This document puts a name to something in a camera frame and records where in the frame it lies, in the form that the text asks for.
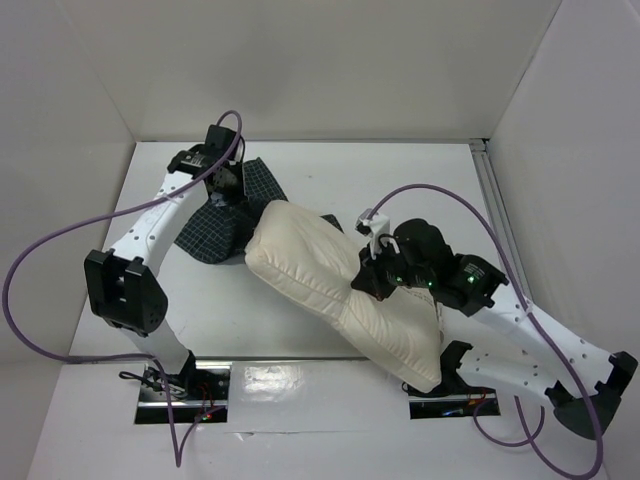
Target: white backdrop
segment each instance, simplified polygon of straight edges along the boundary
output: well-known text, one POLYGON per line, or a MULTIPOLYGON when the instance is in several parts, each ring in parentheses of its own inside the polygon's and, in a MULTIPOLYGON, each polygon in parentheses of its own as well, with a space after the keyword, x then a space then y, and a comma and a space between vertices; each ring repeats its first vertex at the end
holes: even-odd
MULTIPOLYGON (((0 2, 0 276, 40 236, 113 207, 133 138, 50 0, 0 2)), ((16 277, 20 326, 69 350, 85 296, 82 260, 105 225, 43 248, 16 277)), ((26 477, 60 365, 0 321, 0 476, 26 477)))
MULTIPOLYGON (((490 143, 538 303, 640 358, 640 1, 566 0, 490 143)), ((634 478, 640 379, 605 437, 634 478)))
POLYGON ((488 137, 560 0, 60 0, 137 140, 488 137))

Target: cable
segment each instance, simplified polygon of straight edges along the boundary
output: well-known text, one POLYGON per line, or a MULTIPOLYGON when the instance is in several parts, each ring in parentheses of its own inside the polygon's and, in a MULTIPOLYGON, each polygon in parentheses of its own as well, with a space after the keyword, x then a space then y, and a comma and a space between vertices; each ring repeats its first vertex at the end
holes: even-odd
MULTIPOLYGON (((511 267, 511 264, 509 263, 507 254, 502 248, 502 245, 500 245, 500 241, 498 240, 498 237, 493 232, 491 225, 489 225, 489 222, 485 220, 482 214, 473 205, 471 205, 471 203, 469 203, 467 200, 462 198, 460 195, 450 190, 447 190, 446 188, 439 187, 437 185, 430 185, 426 183, 414 183, 410 185, 405 185, 403 187, 400 187, 392 191, 387 196, 385 196, 382 200, 380 200, 378 204, 375 207, 373 207, 373 209, 369 212, 369 215, 367 216, 367 218, 368 219, 373 218, 373 216, 378 212, 378 210, 380 210, 380 207, 382 207, 385 203, 387 203, 391 198, 395 197, 397 194, 401 192, 405 192, 407 190, 413 190, 413 189, 425 189, 425 190, 433 190, 436 192, 440 192, 458 201, 459 203, 467 207, 467 209, 469 209, 471 213, 473 213, 473 215, 478 219, 478 221, 480 221, 480 223, 482 224, 486 232, 489 234, 489 237, 491 237, 491 240, 493 241, 493 244, 495 245, 496 250, 498 251, 498 255, 500 256, 500 260, 502 260, 507 276, 509 277, 511 284, 513 285, 513 289, 516 293, 516 296, 518 297, 518 301, 524 308, 524 306, 527 305, 524 293, 522 292, 522 289, 520 288, 520 285, 517 282, 516 275, 511 267)), ((602 428, 600 426, 600 422, 598 421, 598 415, 596 413, 595 407, 593 406, 593 402, 591 401, 591 398, 589 397, 589 393, 587 392, 587 389, 584 386, 584 383, 582 383, 582 380, 580 379, 578 372, 576 372, 576 370, 573 368, 573 366, 571 365, 571 363, 569 362, 565 354, 562 352, 560 347, 558 347, 558 345, 553 340, 553 338, 551 338, 551 336, 542 327, 540 322, 538 322, 538 319, 536 318, 534 313, 530 312, 528 314, 528 318, 531 321, 534 328, 538 331, 540 336, 544 338, 545 342, 547 342, 549 347, 551 347, 551 349, 558 356, 562 364, 565 366, 565 368, 569 372, 569 375, 571 376, 576 386, 578 387, 578 390, 580 391, 580 395, 584 399, 585 406, 587 407, 587 412, 589 414, 589 419, 591 420, 591 423, 593 425, 593 431, 594 431, 594 436, 596 441, 596 458, 595 458, 593 467, 591 467, 591 469, 588 472, 584 474, 579 474, 579 475, 565 472, 564 470, 561 470, 560 468, 555 466, 553 463, 551 463, 551 461, 542 454, 542 452, 536 445, 535 437, 531 435, 526 419, 524 418, 524 413, 520 408, 520 399, 516 397, 516 407, 518 408, 518 416, 520 418, 520 422, 522 423, 522 428, 527 438, 526 442, 531 445, 531 447, 536 452, 536 454, 540 457, 540 459, 557 474, 562 475, 563 477, 569 478, 571 480, 587 480, 587 479, 593 478, 602 467, 603 457, 604 457, 604 443, 602 440, 602 428)), ((484 430, 480 430, 480 431, 485 437, 487 437, 492 442, 500 444, 498 440, 491 437, 484 430)))
POLYGON ((207 391, 204 389, 202 385, 198 385, 198 388, 202 390, 202 406, 200 407, 200 410, 198 410, 198 414, 196 415, 196 417, 198 415, 202 415, 202 413, 204 412, 204 407, 207 406, 207 391))
POLYGON ((482 389, 482 395, 480 398, 471 398, 471 395, 471 393, 467 394, 467 400, 469 400, 467 407, 471 407, 477 403, 484 403, 487 398, 487 390, 485 388, 482 389))
MULTIPOLYGON (((22 333, 22 331, 18 328, 18 325, 16 324, 15 319, 13 318, 13 315, 11 313, 11 309, 9 307, 9 293, 11 289, 11 282, 13 281, 13 277, 15 276, 16 271, 18 270, 18 267, 38 247, 53 240, 54 238, 57 238, 61 235, 72 232, 79 228, 86 227, 87 225, 92 225, 94 223, 102 222, 104 220, 111 220, 113 218, 123 217, 131 213, 135 213, 141 210, 146 210, 148 208, 155 207, 156 205, 166 202, 170 198, 177 197, 178 195, 184 193, 185 191, 187 191, 197 183, 201 182, 212 173, 216 172, 220 167, 222 167, 222 165, 224 165, 229 160, 229 156, 234 151, 234 149, 238 146, 240 140, 242 139, 242 117, 235 110, 228 110, 225 113, 223 113, 218 119, 218 121, 216 122, 216 125, 220 125, 230 115, 234 116, 238 122, 236 134, 233 137, 233 141, 231 142, 231 145, 229 146, 227 151, 224 152, 224 155, 222 155, 222 157, 220 157, 220 160, 218 160, 214 165, 212 165, 207 171, 205 171, 200 176, 193 179, 191 182, 187 183, 186 185, 178 188, 177 190, 174 190, 171 193, 164 195, 162 197, 159 197, 155 200, 151 200, 150 202, 146 202, 135 207, 126 208, 124 210, 120 210, 117 212, 105 213, 104 215, 99 215, 97 217, 89 218, 87 220, 74 223, 73 225, 69 225, 68 227, 61 228, 60 230, 57 230, 53 233, 50 233, 49 235, 42 237, 41 239, 37 240, 33 244, 29 245, 13 261, 13 263, 9 267, 9 270, 7 271, 7 275, 4 279, 4 284, 2 286, 2 311, 4 313, 5 320, 9 325, 9 328, 11 329, 13 334, 18 338, 18 340, 20 340, 25 346, 27 346, 34 352, 42 355, 43 357, 49 358, 51 360, 58 360, 64 363, 70 363, 70 364, 98 363, 98 362, 108 362, 112 360, 150 360, 156 365, 156 367, 158 368, 158 371, 160 372, 162 383, 164 385, 164 391, 167 396, 167 415, 169 417, 169 430, 171 432, 171 441, 173 443, 173 452, 175 456, 176 467, 178 468, 182 464, 182 451, 184 448, 184 444, 187 440, 187 437, 193 431, 196 425, 202 420, 202 417, 200 417, 199 419, 193 422, 193 424, 189 427, 184 437, 182 438, 181 444, 178 445, 178 437, 176 434, 175 421, 173 417, 173 407, 171 405, 171 389, 169 387, 169 379, 160 362, 153 355, 149 355, 146 353, 124 353, 119 355, 85 356, 85 355, 59 355, 57 353, 49 352, 44 348, 41 348, 40 346, 33 343, 31 340, 29 340, 29 338, 27 338, 22 333)), ((208 412, 205 412, 205 414, 212 413, 216 409, 209 410, 208 412)))
POLYGON ((149 387, 151 390, 154 389, 153 382, 151 382, 146 376, 140 376, 136 375, 135 373, 122 371, 118 374, 118 378, 121 378, 122 380, 137 380, 141 384, 149 387))
MULTIPOLYGON (((518 397, 515 397, 515 399, 516 399, 516 407, 518 407, 520 405, 520 400, 518 399, 518 397)), ((501 447, 507 447, 507 448, 524 447, 526 445, 530 445, 532 440, 535 440, 536 438, 538 438, 538 435, 540 435, 540 433, 542 432, 542 427, 544 427, 544 421, 545 421, 545 415, 546 415, 546 411, 544 407, 540 407, 540 420, 538 421, 538 426, 536 427, 536 431, 533 432, 533 435, 531 435, 530 438, 527 437, 520 442, 504 442, 502 440, 498 440, 497 438, 493 438, 491 435, 489 435, 486 432, 486 430, 482 428, 482 426, 480 425, 480 420, 478 420, 478 415, 480 414, 480 410, 482 410, 482 408, 491 401, 492 399, 485 400, 484 402, 479 403, 478 406, 473 409, 473 423, 475 423, 476 428, 480 431, 480 433, 484 437, 488 438, 493 443, 500 445, 501 447)))

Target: pillow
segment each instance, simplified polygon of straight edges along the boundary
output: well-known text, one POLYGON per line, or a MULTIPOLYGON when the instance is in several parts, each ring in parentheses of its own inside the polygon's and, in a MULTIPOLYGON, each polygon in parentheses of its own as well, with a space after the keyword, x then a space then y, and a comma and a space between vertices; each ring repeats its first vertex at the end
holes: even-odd
POLYGON ((249 269, 316 314, 380 367, 422 392, 440 383, 440 329, 427 290, 386 300, 353 290, 360 248, 316 213, 271 202, 246 247, 249 269))

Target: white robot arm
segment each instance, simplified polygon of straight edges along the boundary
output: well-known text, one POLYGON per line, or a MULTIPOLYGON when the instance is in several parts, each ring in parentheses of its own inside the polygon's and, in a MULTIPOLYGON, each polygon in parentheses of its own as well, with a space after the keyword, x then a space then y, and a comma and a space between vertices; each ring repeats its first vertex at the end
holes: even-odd
POLYGON ((365 212, 356 228, 370 237, 351 286, 383 301, 396 287, 428 288, 433 298, 500 333, 538 363, 520 364, 454 341, 442 353, 444 388, 483 386, 550 407, 574 433, 594 439, 579 388, 560 357, 528 318, 533 313, 586 387, 604 432, 638 362, 578 337, 528 299, 522 305, 506 276, 475 255, 454 255, 437 227, 412 219, 389 233, 389 219, 365 212))
MULTIPOLYGON (((209 127, 204 144, 179 152, 155 198, 170 194, 192 182, 214 165, 232 146, 235 132, 209 127)), ((241 162, 244 141, 230 155, 230 163, 241 162)), ((84 262, 91 310, 110 326, 118 328, 143 353, 163 365, 174 386, 188 390, 195 369, 195 357, 175 336, 165 316, 168 299, 156 280, 169 247, 191 216, 207 202, 211 191, 220 188, 222 169, 193 187, 156 205, 105 252, 93 250, 84 262)))

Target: cloth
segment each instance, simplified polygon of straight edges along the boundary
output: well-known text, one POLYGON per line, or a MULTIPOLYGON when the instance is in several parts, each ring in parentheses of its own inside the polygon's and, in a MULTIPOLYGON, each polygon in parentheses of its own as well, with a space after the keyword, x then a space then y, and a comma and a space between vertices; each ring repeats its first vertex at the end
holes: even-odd
MULTIPOLYGON (((213 193, 193 214, 175 243, 196 260, 216 264, 244 252, 265 207, 273 200, 287 200, 262 159, 243 162, 244 197, 230 202, 213 193)), ((342 231, 333 215, 322 218, 342 231)))

